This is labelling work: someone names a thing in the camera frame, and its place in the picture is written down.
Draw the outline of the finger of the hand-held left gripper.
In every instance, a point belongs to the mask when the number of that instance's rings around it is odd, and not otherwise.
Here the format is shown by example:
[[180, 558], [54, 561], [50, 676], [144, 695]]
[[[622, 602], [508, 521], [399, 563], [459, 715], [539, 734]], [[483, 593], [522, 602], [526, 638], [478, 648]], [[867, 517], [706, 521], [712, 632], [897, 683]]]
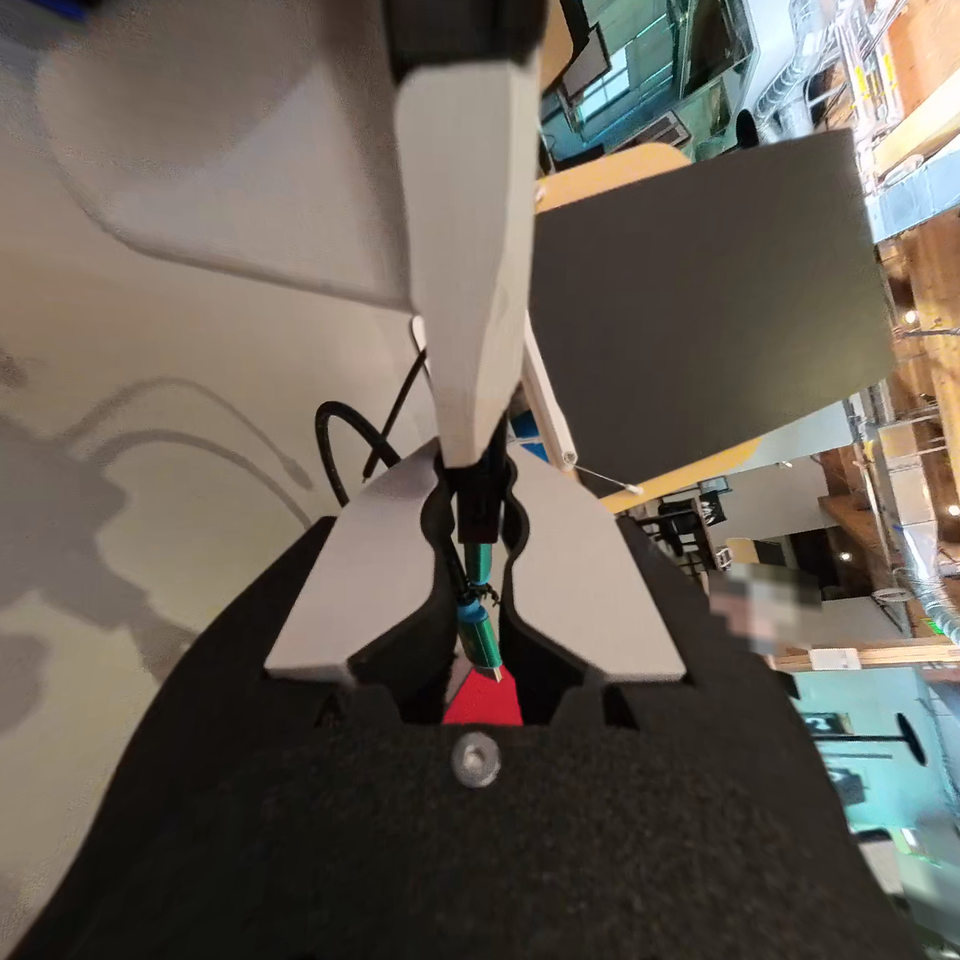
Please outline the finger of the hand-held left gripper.
[[464, 62], [415, 70], [394, 106], [411, 299], [453, 470], [479, 461], [521, 380], [540, 93], [538, 62]]

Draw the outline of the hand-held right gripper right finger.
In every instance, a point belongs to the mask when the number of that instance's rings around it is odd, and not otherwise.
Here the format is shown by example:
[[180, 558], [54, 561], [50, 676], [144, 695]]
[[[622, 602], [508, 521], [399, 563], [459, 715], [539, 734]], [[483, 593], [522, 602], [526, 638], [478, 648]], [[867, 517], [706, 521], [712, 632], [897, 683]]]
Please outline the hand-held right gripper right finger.
[[502, 612], [605, 681], [678, 682], [687, 668], [615, 517], [532, 453], [510, 453], [518, 543]]

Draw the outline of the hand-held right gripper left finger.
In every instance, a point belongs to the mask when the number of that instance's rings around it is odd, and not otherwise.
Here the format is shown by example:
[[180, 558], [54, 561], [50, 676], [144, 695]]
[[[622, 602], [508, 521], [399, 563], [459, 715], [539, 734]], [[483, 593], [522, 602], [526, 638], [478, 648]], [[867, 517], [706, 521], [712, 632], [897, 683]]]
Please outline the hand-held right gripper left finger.
[[274, 679], [442, 687], [454, 655], [452, 511], [431, 439], [341, 511], [264, 663]]

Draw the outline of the black braided cable green plugs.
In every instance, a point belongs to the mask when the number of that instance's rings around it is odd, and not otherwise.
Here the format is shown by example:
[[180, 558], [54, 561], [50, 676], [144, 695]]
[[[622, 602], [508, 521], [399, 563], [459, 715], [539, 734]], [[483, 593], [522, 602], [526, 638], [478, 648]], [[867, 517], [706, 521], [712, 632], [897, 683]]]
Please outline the black braided cable green plugs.
[[498, 542], [503, 500], [501, 479], [470, 470], [438, 471], [450, 499], [457, 500], [460, 546], [450, 536], [442, 558], [453, 591], [457, 629], [471, 665], [499, 679], [503, 660], [486, 602], [500, 600], [491, 582], [494, 545]]

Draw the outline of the black grey adapter hub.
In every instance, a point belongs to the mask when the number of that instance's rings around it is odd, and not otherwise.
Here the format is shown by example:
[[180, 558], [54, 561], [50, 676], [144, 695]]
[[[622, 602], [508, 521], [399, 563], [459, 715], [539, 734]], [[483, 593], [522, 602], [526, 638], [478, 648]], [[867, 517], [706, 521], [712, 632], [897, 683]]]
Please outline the black grey adapter hub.
[[[345, 507], [350, 498], [344, 487], [334, 460], [330, 442], [330, 421], [337, 419], [350, 426], [369, 446], [365, 475], [382, 463], [390, 469], [401, 461], [391, 447], [389, 435], [402, 411], [414, 381], [426, 366], [427, 353], [422, 349], [416, 355], [399, 393], [390, 408], [382, 430], [373, 426], [363, 414], [352, 406], [336, 400], [322, 403], [314, 416], [314, 432], [318, 454], [326, 479], [339, 506]], [[499, 538], [499, 522], [506, 497], [508, 417], [502, 414], [491, 435], [490, 442], [479, 461], [467, 467], [441, 469], [441, 478], [446, 480], [457, 498], [457, 523], [460, 541], [463, 544], [493, 545]]]

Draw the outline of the red plastic bin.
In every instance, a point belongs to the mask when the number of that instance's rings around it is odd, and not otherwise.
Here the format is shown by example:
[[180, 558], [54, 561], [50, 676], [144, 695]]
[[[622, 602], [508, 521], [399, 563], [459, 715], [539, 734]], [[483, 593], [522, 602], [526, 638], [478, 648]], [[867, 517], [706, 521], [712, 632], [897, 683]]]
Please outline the red plastic bin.
[[497, 679], [471, 667], [446, 707], [441, 719], [445, 726], [523, 725], [514, 676], [502, 668]]

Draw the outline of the chair with tan back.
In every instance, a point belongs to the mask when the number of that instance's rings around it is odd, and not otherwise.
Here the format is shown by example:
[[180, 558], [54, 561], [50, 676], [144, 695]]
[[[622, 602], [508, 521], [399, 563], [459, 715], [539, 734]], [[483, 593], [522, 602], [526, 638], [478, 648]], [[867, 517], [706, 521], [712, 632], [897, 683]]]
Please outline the chair with tan back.
[[779, 540], [736, 536], [728, 538], [725, 546], [734, 564], [778, 568], [788, 566], [784, 546]]

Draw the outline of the wood-framed dark board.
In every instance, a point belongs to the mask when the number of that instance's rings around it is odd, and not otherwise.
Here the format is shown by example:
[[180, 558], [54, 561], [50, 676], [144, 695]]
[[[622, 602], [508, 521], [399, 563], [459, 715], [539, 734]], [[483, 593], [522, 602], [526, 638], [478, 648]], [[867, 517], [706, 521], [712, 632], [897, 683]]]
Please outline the wood-framed dark board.
[[584, 484], [668, 474], [892, 371], [891, 310], [850, 131], [536, 215], [529, 313]]

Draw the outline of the black floor lamp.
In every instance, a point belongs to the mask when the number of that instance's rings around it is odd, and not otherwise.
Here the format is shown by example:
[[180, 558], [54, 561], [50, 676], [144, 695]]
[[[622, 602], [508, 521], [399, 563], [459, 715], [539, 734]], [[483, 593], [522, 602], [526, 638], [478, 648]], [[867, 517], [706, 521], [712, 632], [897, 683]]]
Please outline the black floor lamp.
[[822, 731], [819, 728], [815, 729], [813, 726], [808, 726], [808, 730], [812, 740], [816, 743], [852, 743], [856, 745], [900, 744], [907, 749], [909, 755], [919, 766], [927, 767], [929, 765], [929, 755], [921, 739], [918, 737], [915, 727], [906, 714], [896, 712], [894, 714], [894, 723], [897, 729], [896, 734], [839, 733], [836, 731]]

